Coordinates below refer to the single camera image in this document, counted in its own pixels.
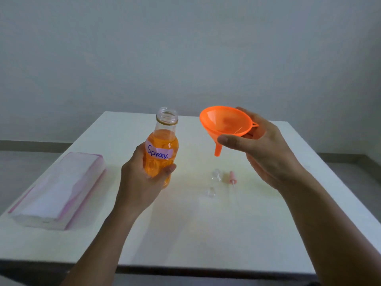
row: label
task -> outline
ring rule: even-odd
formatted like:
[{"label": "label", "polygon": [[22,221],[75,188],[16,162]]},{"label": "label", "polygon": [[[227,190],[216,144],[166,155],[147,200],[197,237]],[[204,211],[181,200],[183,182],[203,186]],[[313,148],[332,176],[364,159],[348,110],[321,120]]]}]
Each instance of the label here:
[{"label": "label", "polygon": [[148,140],[145,141],[145,150],[150,156],[158,159],[169,159],[173,155],[173,149],[155,148]]}]

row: forearm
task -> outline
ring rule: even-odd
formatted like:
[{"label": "forearm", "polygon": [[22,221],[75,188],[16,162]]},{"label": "forearm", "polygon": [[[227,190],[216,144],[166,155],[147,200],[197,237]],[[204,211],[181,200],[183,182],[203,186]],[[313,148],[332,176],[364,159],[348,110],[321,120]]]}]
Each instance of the forearm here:
[{"label": "forearm", "polygon": [[323,285],[381,284],[381,255],[308,172],[280,190]]},{"label": "forearm", "polygon": [[137,216],[113,210],[61,286],[111,285],[124,242]]}]

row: floor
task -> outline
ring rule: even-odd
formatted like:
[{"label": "floor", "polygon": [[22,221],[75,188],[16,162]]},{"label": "floor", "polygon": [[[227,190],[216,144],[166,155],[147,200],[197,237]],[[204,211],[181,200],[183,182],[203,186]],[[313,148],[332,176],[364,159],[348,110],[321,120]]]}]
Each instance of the floor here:
[{"label": "floor", "polygon": [[[0,151],[0,212],[20,196],[58,157],[58,153],[29,153]],[[330,168],[353,191],[381,222],[381,185],[354,164],[329,163]],[[237,280],[196,277],[117,274],[113,286],[122,285],[185,285],[185,286],[302,286],[307,282]],[[19,286],[0,276],[0,285]]]}]

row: funnel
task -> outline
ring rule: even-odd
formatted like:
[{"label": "funnel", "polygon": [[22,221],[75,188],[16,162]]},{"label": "funnel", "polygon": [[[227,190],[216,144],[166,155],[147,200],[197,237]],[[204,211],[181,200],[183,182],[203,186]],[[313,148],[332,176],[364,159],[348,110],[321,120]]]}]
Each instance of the funnel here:
[{"label": "funnel", "polygon": [[246,113],[228,106],[205,108],[200,114],[200,121],[216,143],[215,156],[221,154],[222,145],[217,142],[221,134],[243,136],[258,126]]}]

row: pink spray nozzle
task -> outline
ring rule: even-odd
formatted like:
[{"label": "pink spray nozzle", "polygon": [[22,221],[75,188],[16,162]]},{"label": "pink spray nozzle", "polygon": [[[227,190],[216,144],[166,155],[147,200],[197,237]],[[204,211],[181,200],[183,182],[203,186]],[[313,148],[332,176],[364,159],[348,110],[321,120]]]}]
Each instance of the pink spray nozzle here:
[{"label": "pink spray nozzle", "polygon": [[235,185],[237,183],[236,175],[232,170],[229,174],[229,183],[231,183],[232,185]]}]

